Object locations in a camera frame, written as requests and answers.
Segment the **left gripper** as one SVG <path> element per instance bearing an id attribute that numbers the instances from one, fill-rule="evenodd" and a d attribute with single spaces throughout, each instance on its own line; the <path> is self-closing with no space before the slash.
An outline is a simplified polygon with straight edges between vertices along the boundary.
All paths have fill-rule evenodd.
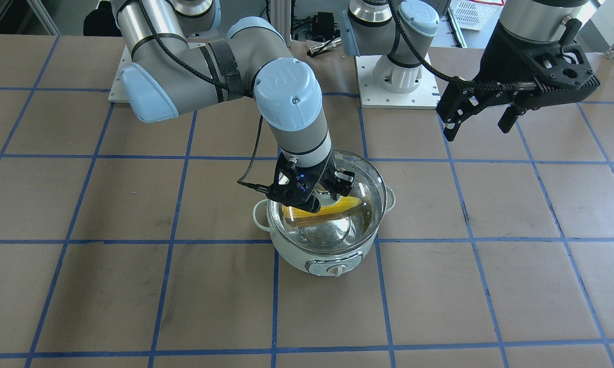
<path id="1" fill-rule="evenodd" d="M 461 124 L 487 107 L 505 105 L 498 121 L 509 133 L 527 111 L 582 102 L 600 86 L 582 47 L 575 42 L 581 22 L 569 20 L 560 39 L 533 43 L 518 39 L 498 24 L 493 31 L 474 86 L 459 77 L 450 82 L 436 112 L 448 142 L 456 139 Z"/>

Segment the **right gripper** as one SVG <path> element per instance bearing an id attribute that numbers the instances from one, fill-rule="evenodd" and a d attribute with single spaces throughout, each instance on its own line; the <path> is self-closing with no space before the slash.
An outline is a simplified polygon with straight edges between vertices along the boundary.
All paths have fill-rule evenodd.
<path id="1" fill-rule="evenodd" d="M 316 197 L 317 186 L 321 186 L 334 200 L 349 196 L 355 173 L 338 168 L 333 153 L 314 166 L 298 166 L 297 159 L 280 156 L 276 163 L 274 182 L 265 195 L 284 206 L 298 208 L 311 213 L 321 209 Z"/>

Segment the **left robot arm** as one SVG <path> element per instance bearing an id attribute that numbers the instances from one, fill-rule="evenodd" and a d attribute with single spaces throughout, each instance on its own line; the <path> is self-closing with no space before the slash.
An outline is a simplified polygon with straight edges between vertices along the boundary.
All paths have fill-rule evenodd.
<path id="1" fill-rule="evenodd" d="M 600 81 L 575 41 L 584 1 L 507 1 L 470 81 L 426 63 L 439 16 L 422 1 L 351 1 L 342 14 L 341 37 L 349 56 L 380 56 L 375 74 L 392 93 L 414 90 L 411 72 L 426 69 L 447 82 L 436 112 L 453 141 L 461 124 L 487 107 L 505 106 L 498 122 L 508 133 L 521 115 L 542 107 L 582 102 Z"/>

